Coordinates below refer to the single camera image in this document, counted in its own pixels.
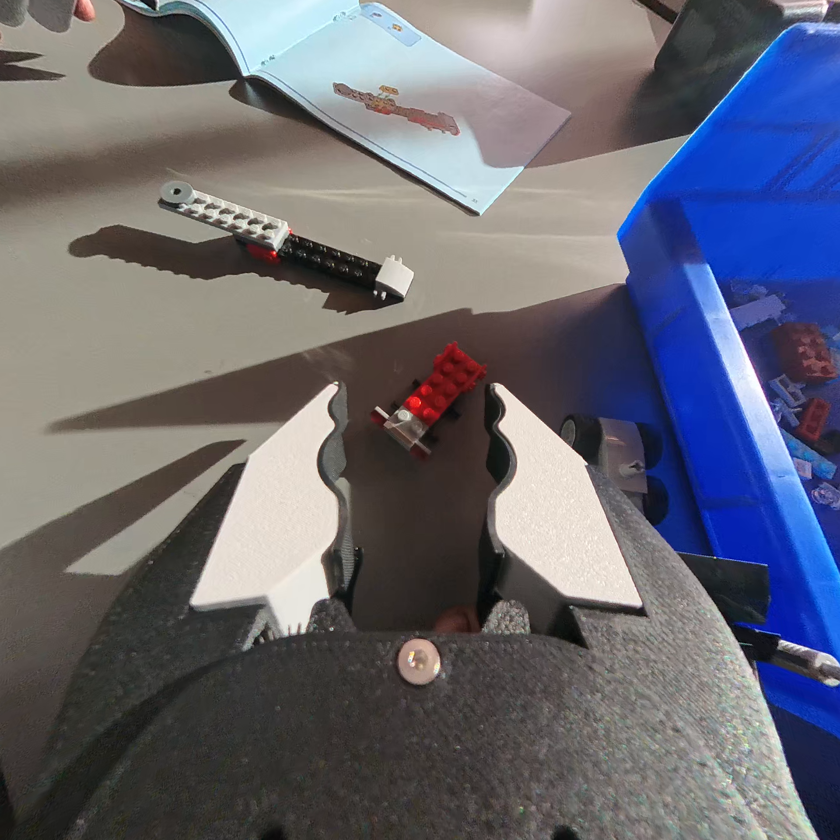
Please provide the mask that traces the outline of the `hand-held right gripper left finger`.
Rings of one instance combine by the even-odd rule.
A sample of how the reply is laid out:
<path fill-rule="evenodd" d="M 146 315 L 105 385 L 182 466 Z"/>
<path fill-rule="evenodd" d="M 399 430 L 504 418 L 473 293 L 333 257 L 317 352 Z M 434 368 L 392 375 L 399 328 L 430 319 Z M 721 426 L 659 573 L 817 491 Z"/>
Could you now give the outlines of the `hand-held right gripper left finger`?
<path fill-rule="evenodd" d="M 190 605 L 265 607 L 280 634 L 349 595 L 356 567 L 346 458 L 347 390 L 326 385 L 247 459 Z"/>

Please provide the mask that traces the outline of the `blue plastic bin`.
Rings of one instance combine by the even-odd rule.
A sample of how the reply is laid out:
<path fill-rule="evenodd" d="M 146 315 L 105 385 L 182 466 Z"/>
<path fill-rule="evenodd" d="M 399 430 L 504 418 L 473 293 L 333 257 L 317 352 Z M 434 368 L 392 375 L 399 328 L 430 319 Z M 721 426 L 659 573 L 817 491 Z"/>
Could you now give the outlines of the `blue plastic bin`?
<path fill-rule="evenodd" d="M 778 37 L 618 238 L 711 547 L 769 567 L 767 630 L 838 660 L 838 520 L 808 500 L 721 289 L 839 286 L 838 24 Z"/>

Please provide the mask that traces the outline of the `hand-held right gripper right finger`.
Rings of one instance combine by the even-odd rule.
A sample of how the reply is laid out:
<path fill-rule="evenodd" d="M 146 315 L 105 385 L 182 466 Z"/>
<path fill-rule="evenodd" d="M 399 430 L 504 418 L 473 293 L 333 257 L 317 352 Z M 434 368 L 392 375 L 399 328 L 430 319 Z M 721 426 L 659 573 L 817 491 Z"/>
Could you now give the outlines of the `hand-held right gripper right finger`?
<path fill-rule="evenodd" d="M 504 385 L 485 393 L 496 485 L 479 542 L 479 619 L 517 602 L 531 633 L 581 637 L 576 608 L 644 616 L 591 468 Z"/>

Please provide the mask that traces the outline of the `pile of loose bricks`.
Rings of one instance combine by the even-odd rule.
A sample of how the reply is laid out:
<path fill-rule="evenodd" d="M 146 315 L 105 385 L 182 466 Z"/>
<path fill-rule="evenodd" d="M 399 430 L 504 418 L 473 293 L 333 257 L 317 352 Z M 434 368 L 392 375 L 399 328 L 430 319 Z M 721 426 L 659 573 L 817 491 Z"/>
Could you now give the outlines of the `pile of loose bricks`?
<path fill-rule="evenodd" d="M 818 516 L 838 520 L 838 278 L 721 289 L 805 494 Z"/>

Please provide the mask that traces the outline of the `light blue instruction booklet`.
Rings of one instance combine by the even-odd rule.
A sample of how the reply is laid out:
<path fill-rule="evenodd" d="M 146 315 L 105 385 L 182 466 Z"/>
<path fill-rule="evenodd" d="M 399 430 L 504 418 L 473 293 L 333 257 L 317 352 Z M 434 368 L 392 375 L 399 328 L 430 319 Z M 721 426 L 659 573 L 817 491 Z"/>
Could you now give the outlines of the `light blue instruction booklet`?
<path fill-rule="evenodd" d="M 568 110 L 439 44 L 387 6 L 351 1 L 122 2 L 189 16 L 238 70 L 475 214 L 551 141 Z"/>

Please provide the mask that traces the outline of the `small red brick assembly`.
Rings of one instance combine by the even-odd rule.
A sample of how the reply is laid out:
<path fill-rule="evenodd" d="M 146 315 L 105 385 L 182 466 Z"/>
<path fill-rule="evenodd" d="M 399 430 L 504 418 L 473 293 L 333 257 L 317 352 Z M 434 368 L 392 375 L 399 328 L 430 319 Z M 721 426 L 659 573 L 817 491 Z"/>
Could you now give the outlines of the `small red brick assembly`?
<path fill-rule="evenodd" d="M 393 402 L 389 410 L 375 407 L 371 420 L 411 455 L 427 459 L 429 445 L 437 441 L 435 427 L 444 417 L 460 416 L 459 401 L 486 374 L 486 365 L 475 361 L 457 342 L 449 343 L 436 355 L 425 380 L 414 380 L 408 396 Z"/>

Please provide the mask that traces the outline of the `toy brick truck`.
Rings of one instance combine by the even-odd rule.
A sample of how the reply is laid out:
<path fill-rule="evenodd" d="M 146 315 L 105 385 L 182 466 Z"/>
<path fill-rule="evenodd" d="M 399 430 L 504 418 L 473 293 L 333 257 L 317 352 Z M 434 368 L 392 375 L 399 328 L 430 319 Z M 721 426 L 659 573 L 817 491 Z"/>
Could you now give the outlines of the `toy brick truck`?
<path fill-rule="evenodd" d="M 654 526 L 665 520 L 669 496 L 664 482 L 650 474 L 663 456 L 663 440 L 645 423 L 602 416 L 567 415 L 562 440 L 599 468 Z"/>

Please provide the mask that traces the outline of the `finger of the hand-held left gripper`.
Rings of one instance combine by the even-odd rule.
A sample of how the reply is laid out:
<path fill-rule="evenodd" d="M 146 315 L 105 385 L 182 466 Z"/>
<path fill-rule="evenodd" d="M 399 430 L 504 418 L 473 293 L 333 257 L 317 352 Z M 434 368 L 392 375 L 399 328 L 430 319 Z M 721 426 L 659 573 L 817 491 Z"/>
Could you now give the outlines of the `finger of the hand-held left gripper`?
<path fill-rule="evenodd" d="M 74 1 L 1 1 L 1 25 L 20 27 L 28 19 L 54 33 L 65 33 L 74 18 Z"/>

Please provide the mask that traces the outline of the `long grey black brick assembly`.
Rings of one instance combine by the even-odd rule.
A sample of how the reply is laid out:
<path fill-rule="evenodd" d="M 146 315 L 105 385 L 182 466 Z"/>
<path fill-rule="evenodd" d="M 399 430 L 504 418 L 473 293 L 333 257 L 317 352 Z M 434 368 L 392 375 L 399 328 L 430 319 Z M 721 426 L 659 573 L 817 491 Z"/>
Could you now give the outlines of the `long grey black brick assembly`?
<path fill-rule="evenodd" d="M 286 220 L 197 191 L 187 182 L 161 186 L 159 207 L 225 231 L 249 254 L 269 265 L 283 261 L 372 291 L 380 301 L 403 301 L 414 272 L 400 257 L 382 263 L 344 252 L 293 233 Z"/>

